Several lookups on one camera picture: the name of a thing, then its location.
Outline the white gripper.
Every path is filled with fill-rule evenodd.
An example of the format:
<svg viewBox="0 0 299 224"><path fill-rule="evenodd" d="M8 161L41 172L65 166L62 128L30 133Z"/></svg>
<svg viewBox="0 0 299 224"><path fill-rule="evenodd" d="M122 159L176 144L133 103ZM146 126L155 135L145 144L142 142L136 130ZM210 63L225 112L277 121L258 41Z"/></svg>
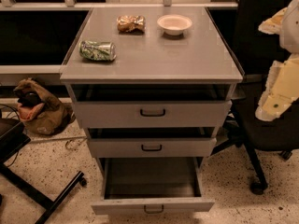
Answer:
<svg viewBox="0 0 299 224"><path fill-rule="evenodd" d="M263 21L258 30L268 35L279 35L287 8ZM262 121L278 119L299 98L299 55L292 54L283 63L273 61L255 117Z"/></svg>

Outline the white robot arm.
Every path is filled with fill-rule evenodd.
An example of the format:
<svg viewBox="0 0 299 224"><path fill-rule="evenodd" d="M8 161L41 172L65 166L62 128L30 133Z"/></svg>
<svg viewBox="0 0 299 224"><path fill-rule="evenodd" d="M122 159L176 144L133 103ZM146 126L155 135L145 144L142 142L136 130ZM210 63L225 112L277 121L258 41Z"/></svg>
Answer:
<svg viewBox="0 0 299 224"><path fill-rule="evenodd" d="M255 111L257 119L272 121L299 98L299 0L263 21L259 31L279 35L280 46L291 54L283 63L273 61Z"/></svg>

